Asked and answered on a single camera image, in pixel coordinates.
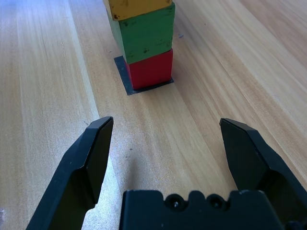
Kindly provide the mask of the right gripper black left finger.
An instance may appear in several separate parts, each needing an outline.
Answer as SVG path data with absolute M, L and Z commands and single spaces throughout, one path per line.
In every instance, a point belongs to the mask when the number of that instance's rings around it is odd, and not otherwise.
M 113 117 L 93 121 L 63 155 L 28 226 L 29 230 L 80 230 L 98 203 L 106 174 Z

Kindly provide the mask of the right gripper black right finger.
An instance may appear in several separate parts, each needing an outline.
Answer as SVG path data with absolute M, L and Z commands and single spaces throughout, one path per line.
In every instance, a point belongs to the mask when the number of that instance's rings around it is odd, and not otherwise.
M 239 190 L 265 193 L 285 226 L 307 224 L 307 192 L 260 133 L 244 123 L 220 120 L 227 162 Z

